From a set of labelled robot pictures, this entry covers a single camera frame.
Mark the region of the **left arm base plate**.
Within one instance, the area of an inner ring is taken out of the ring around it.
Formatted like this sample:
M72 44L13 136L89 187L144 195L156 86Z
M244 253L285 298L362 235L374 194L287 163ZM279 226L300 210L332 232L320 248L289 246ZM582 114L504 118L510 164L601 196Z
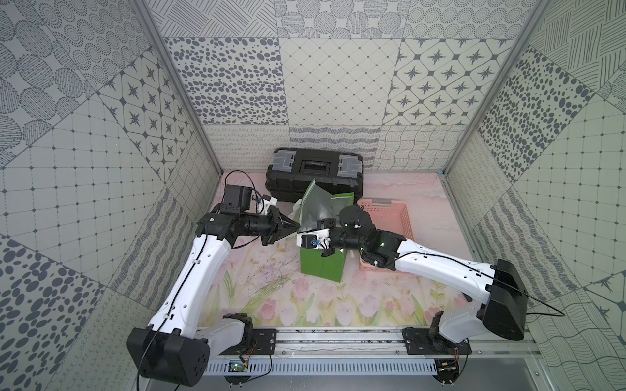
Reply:
M221 355L273 355L276 349L276 339L276 329L253 328L251 332L245 332L243 342L226 349Z

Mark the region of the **green insulated delivery bag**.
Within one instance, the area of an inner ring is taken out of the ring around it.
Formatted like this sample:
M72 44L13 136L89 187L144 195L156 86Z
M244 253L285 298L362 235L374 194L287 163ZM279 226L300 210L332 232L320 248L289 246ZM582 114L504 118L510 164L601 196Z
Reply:
M340 234L339 213L355 203L353 192L332 194L313 180L294 207L300 228L297 246L304 275L339 283L347 258L344 249L335 249L331 235Z

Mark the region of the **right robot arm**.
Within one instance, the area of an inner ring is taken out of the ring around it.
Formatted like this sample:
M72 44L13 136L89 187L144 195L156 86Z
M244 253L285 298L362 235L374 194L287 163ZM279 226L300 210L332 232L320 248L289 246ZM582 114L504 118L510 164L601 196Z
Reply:
M344 208L337 221L320 220L317 230L299 234L297 243L302 249L320 250L326 257L337 249L355 250L378 269L414 274L462 293L468 304L434 316L434 337L459 344L490 332L505 340L523 340L528 291L512 262L474 262L428 249L376 228L358 205Z

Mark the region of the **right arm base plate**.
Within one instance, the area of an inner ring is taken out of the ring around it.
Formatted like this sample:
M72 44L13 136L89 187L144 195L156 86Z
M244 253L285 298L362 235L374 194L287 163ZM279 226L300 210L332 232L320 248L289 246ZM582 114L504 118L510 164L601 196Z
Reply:
M444 339L439 334L433 334L429 329L422 327L406 327L401 330L404 346L408 355L470 355L472 349L469 342L459 344Z

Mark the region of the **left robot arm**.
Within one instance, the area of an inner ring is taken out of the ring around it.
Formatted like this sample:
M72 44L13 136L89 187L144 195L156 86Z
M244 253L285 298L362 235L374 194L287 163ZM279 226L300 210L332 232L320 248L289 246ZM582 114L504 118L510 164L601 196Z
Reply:
M133 328L127 338L135 378L192 387L218 355L228 350L241 356L253 353L257 340L251 317L227 314L199 329L200 310L239 238L251 237L268 246L299 228L280 212L276 199L252 187L227 185L223 200L197 223L187 262L160 309L147 327Z

